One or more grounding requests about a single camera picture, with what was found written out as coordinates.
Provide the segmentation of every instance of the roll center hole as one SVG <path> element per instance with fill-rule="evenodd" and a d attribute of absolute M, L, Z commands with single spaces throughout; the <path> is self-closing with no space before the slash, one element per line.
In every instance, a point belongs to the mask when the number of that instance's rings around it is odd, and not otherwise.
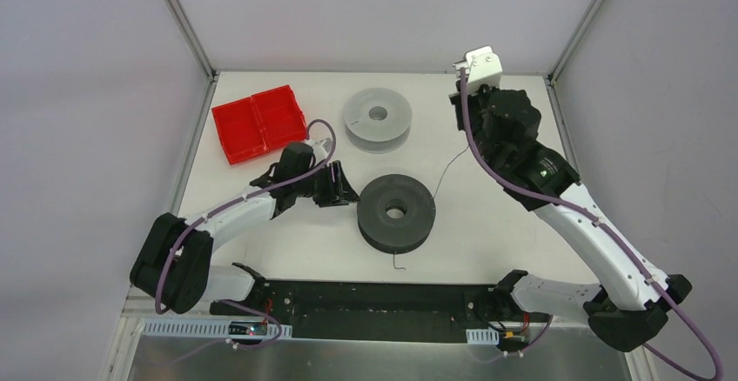
<path fill-rule="evenodd" d="M 391 218 L 403 218 L 407 213 L 407 204 L 398 199 L 390 200 L 385 206 L 385 212 Z"/>
<path fill-rule="evenodd" d="M 384 120 L 387 118 L 387 109 L 376 105 L 369 109 L 369 117 L 372 120 Z"/>

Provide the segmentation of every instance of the black wire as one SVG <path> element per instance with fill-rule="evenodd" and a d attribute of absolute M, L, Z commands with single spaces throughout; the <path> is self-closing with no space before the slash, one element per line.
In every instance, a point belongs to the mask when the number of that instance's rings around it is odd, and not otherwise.
<path fill-rule="evenodd" d="M 396 256 L 397 256 L 397 254 L 396 254 L 396 253 L 393 253 L 393 254 L 392 254 L 392 266 L 394 267 L 394 269 L 395 269 L 395 270 L 403 270 L 403 271 L 407 271 L 407 268 L 406 268 L 406 267 L 404 267 L 404 266 L 397 266 L 397 265 L 395 264 L 395 262 L 394 262 L 394 258 L 395 258 Z"/>
<path fill-rule="evenodd" d="M 466 146 L 466 148 L 464 148 L 464 150 L 462 150 L 462 151 L 461 151 L 461 152 L 459 152 L 459 153 L 458 153 L 458 154 L 457 154 L 457 155 L 456 155 L 455 157 L 453 157 L 453 159 L 451 160 L 451 162 L 449 162 L 449 163 L 448 163 L 448 164 L 446 165 L 446 168 L 445 168 L 445 169 L 443 170 L 443 173 L 442 173 L 442 174 L 440 174 L 440 178 L 439 178 L 439 184 L 438 184 L 438 185 L 436 185 L 436 191 L 434 191 L 434 192 L 433 192 L 433 199 L 435 199 L 435 198 L 436 198 L 436 194 L 438 194 L 438 190 L 439 190 L 439 188 L 440 188 L 440 183 L 442 183 L 442 182 L 443 182 L 443 177 L 444 177 L 444 176 L 446 175 L 446 171 L 448 171 L 448 167 L 449 167 L 449 166 L 451 166 L 451 164 L 453 164 L 453 161 L 455 161 L 456 159 L 458 159 L 458 158 L 459 158 L 459 157 L 460 157 L 460 156 L 461 156 L 461 155 L 462 155 L 462 154 L 463 154 L 464 152 L 466 152 L 466 151 L 467 151 L 468 149 L 469 149 L 469 145 L 467 145 L 467 146 Z"/>
<path fill-rule="evenodd" d="M 500 325 L 500 327 L 501 327 L 502 329 L 500 329 L 500 328 L 497 328 L 497 327 L 494 327 L 494 326 L 492 326 L 492 324 L 491 324 L 491 323 L 489 323 L 489 322 L 488 322 L 488 321 L 487 321 L 487 320 L 486 320 L 485 318 L 483 318 L 483 317 L 482 317 L 482 316 L 480 315 L 480 311 L 479 311 L 479 309 L 478 309 L 478 308 L 474 308 L 474 314 L 475 314 L 475 315 L 477 316 L 477 318 L 478 318 L 479 320 L 481 320 L 481 321 L 485 322 L 485 323 L 486 323 L 486 325 L 487 325 L 487 326 L 489 326 L 489 328 L 490 328 L 490 329 L 492 329 L 492 330 L 494 330 L 494 331 L 496 331 L 496 332 L 498 332 L 498 333 L 502 333 L 502 334 L 505 334 L 505 333 L 508 333 L 508 332 L 509 332 L 509 330 L 507 329 L 507 327 L 506 327 L 506 326 L 505 326 L 505 325 L 504 325 L 504 324 L 503 324 L 503 323 L 502 323 L 501 321 L 499 321 L 499 320 L 498 320 L 497 322 L 495 322 L 495 323 L 499 324 L 499 325 Z M 520 335 L 520 334 L 521 334 L 522 332 L 523 332 L 523 331 L 514 331 L 514 332 L 513 332 L 513 335 L 514 335 L 514 336 L 515 336 L 515 335 Z"/>

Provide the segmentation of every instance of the red wire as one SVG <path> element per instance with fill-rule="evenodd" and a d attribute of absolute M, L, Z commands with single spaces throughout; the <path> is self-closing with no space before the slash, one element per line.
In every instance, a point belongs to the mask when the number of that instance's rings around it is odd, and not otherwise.
<path fill-rule="evenodd" d="M 520 329 L 520 331 L 526 331 L 529 326 L 530 326 L 530 317 L 528 316 L 528 313 L 523 313 L 523 328 Z"/>
<path fill-rule="evenodd" d="M 272 311 L 272 300 L 270 298 L 266 299 L 266 307 L 264 308 L 264 314 L 269 314 Z M 266 318 L 261 322 L 261 324 L 266 324 Z"/>

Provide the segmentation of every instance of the black tape roll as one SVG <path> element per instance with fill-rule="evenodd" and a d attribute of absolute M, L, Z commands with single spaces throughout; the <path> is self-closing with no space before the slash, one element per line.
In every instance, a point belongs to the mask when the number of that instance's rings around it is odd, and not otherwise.
<path fill-rule="evenodd" d="M 359 196 L 361 236 L 385 253 L 407 253 L 426 241 L 436 218 L 433 195 L 415 178 L 392 174 L 371 181 Z"/>

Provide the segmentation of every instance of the wire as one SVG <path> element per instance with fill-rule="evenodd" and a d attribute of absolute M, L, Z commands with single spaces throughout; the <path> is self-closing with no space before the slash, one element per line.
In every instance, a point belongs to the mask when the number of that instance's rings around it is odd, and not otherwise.
<path fill-rule="evenodd" d="M 283 181 L 281 183 L 276 183 L 274 185 L 270 185 L 260 190 L 255 190 L 254 192 L 252 192 L 251 194 L 248 194 L 245 197 L 234 198 L 231 201 L 223 205 L 220 205 L 219 207 L 216 207 L 215 209 L 207 213 L 206 215 L 207 219 L 211 219 L 217 214 L 219 214 L 220 212 L 226 211 L 236 204 L 243 203 L 251 198 L 264 194 L 268 191 L 276 190 L 277 188 L 281 188 L 286 185 L 297 183 L 299 180 L 302 180 L 302 179 L 305 179 L 311 176 L 312 174 L 318 172 L 321 168 L 326 166 L 331 161 L 331 158 L 333 157 L 333 152 L 335 152 L 336 150 L 336 132 L 335 130 L 333 130 L 333 127 L 331 127 L 331 125 L 328 122 L 326 122 L 326 120 L 317 118 L 311 121 L 307 125 L 307 136 L 306 136 L 307 138 L 310 138 L 310 129 L 315 124 L 318 124 L 318 123 L 323 124 L 328 129 L 328 131 L 331 133 L 331 139 L 333 141 L 332 142 L 333 144 L 331 145 L 331 150 L 328 152 L 328 156 L 322 161 L 318 162 L 318 164 L 315 165 L 315 168 L 307 171 L 304 174 L 298 175 L 295 178 L 288 179 L 286 181 Z M 169 256 L 167 256 L 166 261 L 164 261 L 164 268 L 162 268 L 162 273 L 159 276 L 159 280 L 157 283 L 157 293 L 156 293 L 156 296 L 154 297 L 154 310 L 156 311 L 157 314 L 164 314 L 169 310 L 169 307 L 162 308 L 162 293 L 164 292 L 164 283 L 166 282 L 166 277 L 167 275 L 169 275 L 169 269 L 171 268 L 171 264 L 174 262 L 174 257 L 176 256 L 177 251 L 179 250 L 179 248 L 182 247 L 182 244 L 185 242 L 187 235 L 189 235 L 193 229 L 200 226 L 204 222 L 205 222 L 205 218 L 203 217 L 200 217 L 194 222 L 192 222 L 189 226 L 187 226 L 186 229 L 184 229 L 184 231 L 179 235 L 179 237 L 177 237 L 177 241 L 175 241 L 174 245 L 169 250 Z"/>
<path fill-rule="evenodd" d="M 536 345 L 536 344 L 537 344 L 537 343 L 538 343 L 538 342 L 540 341 L 540 339 L 541 339 L 541 338 L 543 338 L 543 335 L 545 335 L 545 334 L 546 334 L 546 332 L 548 331 L 548 329 L 549 329 L 549 328 L 551 327 L 551 323 L 552 323 L 553 321 L 554 321 L 554 316 L 549 316 L 549 317 L 548 317 L 548 321 L 546 322 L 546 325 L 545 325 L 545 326 L 543 326 L 543 330 L 541 330 L 541 331 L 540 331 L 540 333 L 538 334 L 538 336 L 536 336 L 536 337 L 535 337 L 535 339 L 533 339 L 533 341 L 532 341 L 532 342 L 531 342 L 530 344 L 528 344 L 528 346 L 526 346 L 525 348 L 523 348 L 523 349 L 519 350 L 519 351 L 518 351 L 518 353 L 522 354 L 523 352 L 528 352 L 528 351 L 530 351 L 530 349 L 531 349 L 531 348 L 532 348 L 532 347 L 533 347 L 534 345 Z M 505 355 L 505 354 L 500 354 L 500 355 L 498 355 L 498 356 L 496 356 L 496 357 L 494 357 L 494 358 L 492 358 L 492 359 L 488 359 L 488 360 L 486 360 L 486 361 L 482 361 L 482 360 L 480 360 L 480 359 L 477 359 L 477 358 L 476 358 L 476 357 L 475 357 L 475 356 L 474 356 L 473 354 L 471 354 L 471 355 L 472 355 L 472 359 L 473 359 L 473 360 L 474 360 L 474 361 L 475 361 L 476 363 L 478 363 L 478 364 L 491 364 L 491 363 L 493 363 L 493 362 L 496 362 L 496 361 L 498 361 L 498 360 L 500 360 L 500 359 L 502 359 L 502 358 L 507 358 L 507 355 Z"/>
<path fill-rule="evenodd" d="M 580 213 L 582 216 L 592 221 L 593 225 L 598 226 L 600 229 L 602 229 L 602 231 L 607 233 L 607 235 L 610 236 L 610 238 L 613 239 L 615 244 L 617 244 L 618 247 L 621 248 L 621 250 L 633 262 L 635 267 L 638 269 L 638 271 L 647 281 L 654 281 L 653 275 L 651 274 L 651 272 L 648 271 L 648 269 L 646 268 L 646 265 L 644 265 L 640 261 L 640 259 L 635 256 L 633 251 L 631 251 L 631 249 L 628 248 L 625 241 L 622 240 L 622 238 L 617 234 L 617 232 L 615 232 L 615 230 L 612 229 L 609 225 L 600 223 L 599 218 L 595 216 L 592 212 L 590 212 L 589 210 L 577 204 L 568 202 L 567 200 L 562 200 L 561 198 L 557 198 L 557 197 L 550 197 L 545 194 L 540 194 L 534 191 L 530 191 L 525 188 L 519 187 L 518 185 L 510 183 L 505 178 L 501 177 L 497 172 L 495 172 L 489 165 L 487 165 L 484 158 L 481 156 L 480 151 L 477 148 L 477 145 L 474 143 L 474 136 L 472 134 L 471 122 L 469 120 L 469 103 L 468 103 L 468 94 L 466 93 L 466 69 L 465 68 L 460 69 L 460 94 L 461 94 L 461 115 L 464 120 L 464 130 L 466 132 L 466 140 L 469 143 L 469 147 L 472 148 L 472 154 L 474 155 L 474 158 L 480 164 L 482 169 L 487 174 L 489 174 L 490 177 L 492 177 L 495 181 L 497 181 L 497 184 L 502 185 L 504 188 L 510 191 L 517 192 L 518 194 L 521 194 L 522 196 L 535 198 L 537 200 L 545 201 L 551 204 L 563 205 L 564 207 L 567 207 L 571 211 L 576 211 L 577 213 Z M 697 324 L 689 316 L 687 316 L 687 314 L 674 301 L 674 299 L 671 298 L 671 296 L 669 296 L 669 294 L 666 292 L 666 290 L 664 290 L 661 287 L 660 284 L 658 283 L 650 284 L 650 286 L 654 287 L 654 290 L 656 290 L 656 292 L 659 293 L 659 295 L 662 298 L 664 298 L 664 300 L 666 300 L 667 304 L 672 308 L 672 310 L 674 310 L 674 313 L 676 313 L 676 315 L 679 316 L 679 318 L 681 318 L 684 324 L 686 324 L 687 327 L 692 331 L 692 333 L 694 333 L 694 335 L 697 336 L 697 339 L 708 351 L 708 354 L 710 355 L 710 358 L 712 358 L 713 364 L 715 365 L 715 376 L 712 378 L 704 378 L 704 377 L 698 376 L 694 374 L 693 372 L 686 370 L 685 368 L 677 364 L 672 359 L 664 356 L 661 352 L 657 351 L 653 346 L 649 344 L 644 344 L 644 347 L 646 347 L 649 351 L 653 352 L 653 354 L 656 355 L 657 357 L 661 358 L 665 363 L 669 364 L 677 371 L 681 372 L 682 374 L 692 379 L 696 379 L 698 381 L 721 380 L 724 375 L 722 361 L 715 347 L 710 343 L 710 341 L 705 336 L 705 334 L 702 333 L 700 328 L 697 327 Z"/>
<path fill-rule="evenodd" d="M 403 270 L 403 271 L 407 271 L 407 268 L 406 268 L 406 267 L 404 267 L 404 266 L 397 266 L 397 263 L 395 263 L 395 262 L 394 262 L 394 259 L 395 259 L 395 257 L 396 257 L 396 256 L 397 256 L 397 253 L 393 252 L 393 253 L 392 253 L 392 267 L 393 267 L 393 268 L 394 268 L 395 270 Z"/>
<path fill-rule="evenodd" d="M 264 313 L 265 314 L 269 314 L 271 312 L 272 312 L 272 299 L 271 298 L 267 298 L 266 299 L 266 304 L 264 306 Z M 266 318 L 264 320 L 262 320 L 261 324 L 266 324 Z"/>
<path fill-rule="evenodd" d="M 228 304 L 231 307 L 236 308 L 236 309 L 239 309 L 241 311 L 245 311 L 247 313 L 251 313 L 253 315 L 260 316 L 260 317 L 264 318 L 265 321 L 268 320 L 268 321 L 272 322 L 274 325 L 277 326 L 277 335 L 274 338 L 269 338 L 269 339 L 263 340 L 263 341 L 259 342 L 258 344 L 239 344 L 238 342 L 234 342 L 232 344 L 231 348 L 233 348 L 233 349 L 240 349 L 242 351 L 249 351 L 249 350 L 254 350 L 254 349 L 261 349 L 261 348 L 265 348 L 266 346 L 269 346 L 270 344 L 273 344 L 273 343 L 277 342 L 279 340 L 279 338 L 282 337 L 282 333 L 284 333 L 284 329 L 283 329 L 282 325 L 279 323 L 279 321 L 277 321 L 276 318 L 270 316 L 269 314 L 263 313 L 263 312 L 258 311 L 258 310 L 254 310 L 252 308 L 246 307 L 244 305 L 241 305 L 241 304 L 238 304 L 238 303 L 235 303 L 235 302 L 232 302 L 231 300 L 220 300 L 220 302 L 223 303 L 223 304 Z M 214 344 L 223 344 L 223 343 L 228 344 L 229 343 L 228 342 L 229 340 L 231 340 L 231 339 L 230 338 L 214 339 L 214 340 L 212 340 L 212 341 L 210 341 L 210 342 L 208 342 L 206 344 L 201 344 L 197 348 L 195 348 L 195 349 L 193 349 L 193 350 L 185 353 L 182 356 L 179 356 L 177 358 L 174 358 L 172 360 L 165 361 L 165 362 L 151 362 L 151 361 L 148 361 L 145 358 L 143 358 L 143 360 L 148 365 L 151 365 L 151 366 L 167 366 L 167 365 L 173 365 L 173 364 L 176 364 L 177 362 L 181 362 L 181 361 L 184 361 L 185 359 L 194 357 L 195 355 L 197 355 L 200 352 L 204 351 L 205 349 L 213 346 Z"/>
<path fill-rule="evenodd" d="M 442 183 L 442 182 L 443 182 L 443 177 L 445 177 L 445 176 L 446 176 L 446 171 L 448 171 L 448 167 L 449 167 L 449 166 L 451 166 L 451 164 L 453 164 L 453 161 L 455 161 L 456 159 L 458 159 L 458 158 L 459 158 L 459 157 L 460 157 L 461 155 L 463 155 L 463 154 L 464 154 L 464 152 L 466 152 L 466 151 L 467 151 L 468 149 L 469 149 L 469 145 L 467 145 L 467 146 L 466 146 L 466 148 L 464 148 L 464 150 L 462 150 L 462 151 L 461 151 L 461 152 L 459 152 L 459 153 L 458 153 L 458 154 L 457 154 L 457 155 L 456 155 L 455 157 L 453 157 L 453 159 L 451 160 L 451 162 L 449 162 L 449 163 L 448 163 L 448 164 L 446 165 L 446 168 L 445 168 L 445 169 L 443 170 L 443 173 L 442 173 L 442 174 L 440 174 L 440 178 L 439 178 L 439 184 L 438 184 L 438 185 L 436 185 L 436 191 L 434 191 L 434 192 L 433 192 L 433 199 L 436 199 L 436 194 L 438 194 L 438 189 L 440 188 L 440 183 Z"/>
<path fill-rule="evenodd" d="M 487 321 L 487 320 L 486 320 L 486 319 L 485 319 L 484 317 L 482 317 L 482 315 L 481 315 L 481 314 L 480 314 L 480 312 L 479 312 L 479 308 L 477 308 L 477 307 L 475 307 L 475 308 L 474 308 L 474 314 L 475 314 L 475 315 L 477 316 L 477 318 L 478 318 L 479 320 L 481 320 L 481 321 L 485 322 L 485 323 L 486 323 L 486 325 L 487 325 L 487 326 L 489 326 L 489 328 L 490 328 L 490 329 L 492 329 L 493 331 L 496 331 L 496 332 L 498 332 L 499 334 L 505 334 L 505 333 L 508 333 L 508 332 L 510 331 L 510 330 L 508 330 L 508 329 L 507 329 L 507 327 L 506 327 L 506 326 L 505 326 L 505 325 L 504 325 L 504 324 L 503 324 L 503 323 L 502 323 L 501 321 L 499 321 L 499 320 L 498 320 L 498 321 L 496 321 L 495 323 L 496 323 L 496 324 L 499 324 L 499 325 L 500 325 L 500 327 L 501 327 L 502 329 L 500 329 L 500 328 L 497 328 L 497 327 L 494 327 L 494 326 L 492 325 L 492 323 L 488 322 L 488 321 Z M 513 335 L 520 335 L 521 333 L 523 333 L 523 332 L 524 332 L 524 331 L 525 331 L 525 330 L 526 330 L 526 329 L 528 328 L 528 326 L 529 326 L 529 325 L 530 325 L 530 321 L 529 321 L 529 319 L 528 319 L 528 313 L 526 313 L 526 312 L 523 312 L 523 327 L 522 327 L 522 328 L 521 328 L 521 329 L 520 329 L 519 331 L 514 331 L 514 332 L 513 332 Z"/>

